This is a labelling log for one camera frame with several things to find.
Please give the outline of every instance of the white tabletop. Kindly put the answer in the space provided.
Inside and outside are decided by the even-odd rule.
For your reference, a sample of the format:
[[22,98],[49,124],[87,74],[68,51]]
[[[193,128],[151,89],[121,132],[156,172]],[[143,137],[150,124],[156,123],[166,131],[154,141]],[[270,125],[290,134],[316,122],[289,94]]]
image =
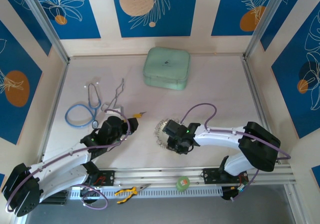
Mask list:
[[[90,81],[99,81],[102,102],[111,101],[115,89],[124,78],[124,92],[118,104],[126,116],[146,112],[138,120],[137,131],[120,146],[100,156],[99,168],[162,168],[218,166],[223,157],[235,150],[223,147],[195,147],[188,155],[179,155],[157,145],[154,130],[166,118],[180,119],[192,106],[209,102],[217,106],[217,115],[209,122],[215,127],[244,126],[248,121],[259,123],[253,98],[239,56],[192,55],[187,87],[183,91],[150,87],[144,84],[143,66],[146,56],[110,56],[72,59],[62,89],[44,160],[69,149],[92,131],[91,125],[73,128],[65,122],[65,113],[76,103],[88,102]],[[211,107],[198,107],[184,121],[203,123],[212,113]],[[83,109],[70,112],[70,119],[89,117]],[[106,119],[99,111],[100,123]]]

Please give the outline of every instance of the pliers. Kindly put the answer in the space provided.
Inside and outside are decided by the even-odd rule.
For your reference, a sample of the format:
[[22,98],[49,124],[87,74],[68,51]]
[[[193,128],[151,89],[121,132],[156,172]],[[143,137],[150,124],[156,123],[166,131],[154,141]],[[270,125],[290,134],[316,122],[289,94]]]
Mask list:
[[130,198],[132,198],[133,196],[138,195],[138,192],[142,191],[143,189],[147,188],[148,186],[150,186],[151,184],[145,184],[142,185],[140,187],[133,187],[131,189],[122,189],[117,191],[114,195],[117,196],[120,193],[124,193],[124,192],[132,192],[126,199],[122,200],[122,201],[118,201],[117,204],[123,204],[125,202],[127,202]]

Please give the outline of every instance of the wall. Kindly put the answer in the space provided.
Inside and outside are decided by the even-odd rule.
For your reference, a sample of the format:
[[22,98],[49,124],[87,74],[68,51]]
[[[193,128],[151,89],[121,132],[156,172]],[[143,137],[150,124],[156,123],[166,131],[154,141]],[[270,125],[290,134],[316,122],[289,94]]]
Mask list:
[[[16,165],[22,162],[31,165],[39,160],[39,148],[44,141],[65,64],[53,48],[50,54],[46,55],[8,0],[0,0],[0,6],[1,22],[42,70],[18,143],[15,145],[0,138],[0,173],[8,177]],[[0,194],[0,223],[2,224],[9,223],[11,219],[11,215],[5,212],[5,205],[6,200]]]
[[289,162],[312,223],[318,223],[320,220],[320,191],[311,172],[312,167],[320,164],[320,129],[301,139],[298,138],[271,66],[319,1],[298,0],[266,52],[259,44],[248,60],[259,87],[263,105],[267,110],[271,128],[282,141],[281,147],[289,151],[292,156]]
[[[46,1],[40,1],[69,56],[78,56],[146,54],[154,46],[185,49],[192,53],[244,52],[254,30],[252,26],[255,27],[257,23],[250,9],[259,6],[264,10],[269,0],[262,0],[247,6],[245,0],[195,0],[194,15],[192,10],[192,14],[188,18],[183,14],[187,12],[187,5],[191,1],[177,0],[174,2],[172,0],[170,9],[168,9],[168,5],[162,4],[163,9],[159,10],[161,19],[158,19],[159,24],[156,23],[156,27],[164,22],[162,23],[162,31],[159,33],[151,31],[152,28],[148,24],[155,24],[148,21],[145,23],[144,29],[142,29],[142,24],[138,28],[135,27],[135,30],[139,30],[136,31],[139,33],[137,36],[125,34],[131,32],[130,26],[134,22],[130,24],[129,20],[134,16],[126,15],[122,7],[115,5],[119,0],[76,0],[72,3],[76,9],[73,9],[73,13],[70,13],[63,5],[60,5],[60,9],[57,10],[53,6],[48,8]],[[191,33],[183,35],[184,32],[181,29],[186,28],[185,23],[189,22],[190,18],[193,19],[192,26],[189,26]],[[126,23],[119,26],[118,19],[126,19],[122,24]]]

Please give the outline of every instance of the floor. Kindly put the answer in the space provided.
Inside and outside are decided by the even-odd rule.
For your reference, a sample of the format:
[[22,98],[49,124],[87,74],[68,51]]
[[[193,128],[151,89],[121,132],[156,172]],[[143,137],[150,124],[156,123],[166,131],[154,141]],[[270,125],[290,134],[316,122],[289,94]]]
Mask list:
[[[166,118],[180,119],[192,106],[209,102],[218,112],[213,127],[244,126],[247,121],[259,123],[255,104],[247,83],[239,56],[192,55],[187,87],[183,91],[150,87],[143,81],[145,55],[110,56],[104,58],[72,59],[59,100],[44,160],[47,160],[76,144],[92,131],[91,126],[73,128],[65,122],[65,113],[76,103],[88,102],[85,85],[98,81],[102,102],[111,101],[115,89],[124,78],[125,89],[118,99],[127,117],[146,112],[139,119],[138,130],[112,152],[100,156],[99,168],[159,168],[217,166],[223,157],[235,150],[223,147],[196,147],[188,155],[178,155],[157,145],[154,130],[159,121]],[[210,107],[199,107],[184,121],[203,123],[212,113]],[[69,114],[73,121],[83,121],[89,115],[84,109]],[[107,116],[99,112],[100,123]]]
[[110,200],[106,210],[83,207],[80,200],[66,206],[39,205],[26,224],[293,224],[283,186],[252,186],[234,203],[211,198],[132,198],[123,205]]

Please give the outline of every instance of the purple cable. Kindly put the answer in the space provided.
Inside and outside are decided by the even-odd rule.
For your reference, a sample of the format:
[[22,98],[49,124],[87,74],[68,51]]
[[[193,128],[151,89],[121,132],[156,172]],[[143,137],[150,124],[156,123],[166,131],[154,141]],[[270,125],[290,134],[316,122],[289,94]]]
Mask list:
[[84,185],[84,184],[78,184],[77,186],[78,186],[78,187],[82,187],[82,188],[88,188],[88,189],[90,189],[91,192],[98,193],[100,196],[102,196],[102,197],[105,199],[105,206],[104,206],[104,207],[102,207],[102,208],[95,208],[95,207],[92,207],[92,206],[90,206],[90,205],[88,205],[88,204],[85,203],[84,198],[85,198],[86,195],[84,195],[84,196],[81,198],[81,201],[82,201],[82,203],[83,203],[87,208],[90,208],[90,209],[93,209],[93,210],[103,210],[103,209],[106,209],[106,208],[108,207],[108,204],[109,204],[108,198],[107,198],[102,192],[100,192],[99,190],[96,190],[96,189],[94,189],[94,188],[92,188],[92,187],[90,187],[90,186]]
[[[208,106],[211,106],[214,108],[214,113],[205,121],[204,123],[204,127],[205,129],[208,129],[207,127],[207,124],[208,122],[216,115],[217,113],[217,107],[214,106],[213,104],[211,103],[200,103],[200,104],[197,104],[195,106],[193,106],[191,109],[188,110],[188,112],[184,115],[184,117],[182,118],[180,124],[184,121],[184,119],[187,117],[187,115],[189,114],[189,112],[191,112],[191,110],[193,110],[194,108],[198,107],[198,106],[201,106],[201,105],[208,105]],[[219,129],[210,129],[209,130],[210,132],[217,132],[217,133],[233,133],[231,130],[219,130]],[[246,136],[248,138],[251,138],[251,139],[256,139],[257,141],[267,145],[268,147],[278,151],[279,153],[282,153],[283,155],[285,155],[285,157],[280,157],[280,158],[277,158],[277,160],[287,160],[287,159],[291,159],[291,156],[286,153],[285,151],[281,150],[280,148],[277,148],[275,147],[274,145],[272,145],[271,143],[268,143],[266,142],[265,140],[261,139],[261,138],[258,138],[254,135],[251,135],[249,133],[244,133],[244,132],[239,132],[239,131],[236,131],[235,134],[238,134],[238,135],[243,135],[243,136]],[[259,169],[257,169],[256,173],[254,174],[254,176],[251,178],[251,180],[248,182],[248,184],[246,185],[246,187],[243,189],[242,192],[244,192],[249,186],[250,184],[254,181],[254,179],[256,178],[256,176],[258,175],[258,172],[259,172]]]
[[[115,112],[115,113],[120,114],[120,115],[125,119],[126,123],[128,124],[128,130],[127,130],[127,132],[126,132],[126,134],[125,134],[125,137],[124,137],[122,140],[120,140],[119,142],[116,142],[116,143],[114,143],[114,144],[111,144],[111,145],[108,145],[108,146],[107,146],[107,148],[113,148],[113,147],[119,146],[119,145],[128,137],[131,128],[130,128],[129,120],[128,120],[128,118],[126,118],[126,116],[125,116],[124,114],[122,114],[121,112],[118,112],[118,111],[116,111],[116,110],[113,110],[113,109],[106,109],[105,112],[107,112],[107,111],[112,111],[112,112]],[[65,157],[67,157],[67,156],[71,156],[71,155],[74,154],[74,153],[78,153],[78,152],[82,152],[82,151],[86,151],[86,150],[90,150],[90,149],[101,149],[101,148],[106,148],[106,146],[93,146],[93,147],[87,147],[87,148],[80,148],[80,149],[78,149],[78,150],[74,150],[73,152],[63,154],[62,156],[57,157],[56,159],[53,159],[52,161],[44,164],[44,165],[42,166],[42,169],[39,169],[39,168],[36,169],[34,172],[32,172],[31,174],[29,174],[25,179],[23,179],[22,182],[20,182],[20,183],[18,184],[18,186],[14,189],[14,191],[12,192],[12,194],[10,195],[10,197],[8,198],[8,201],[7,201],[6,205],[5,205],[5,211],[6,211],[7,213],[12,213],[12,212],[13,212],[13,210],[10,210],[10,209],[9,209],[9,206],[10,206],[10,203],[11,203],[12,199],[14,198],[14,196],[16,195],[16,193],[18,192],[18,190],[19,190],[33,175],[35,175],[35,174],[37,174],[38,172],[42,171],[43,169],[45,169],[46,167],[50,166],[51,164],[53,164],[53,163],[55,163],[55,162],[57,162],[57,161],[60,161],[61,159],[65,158]]]

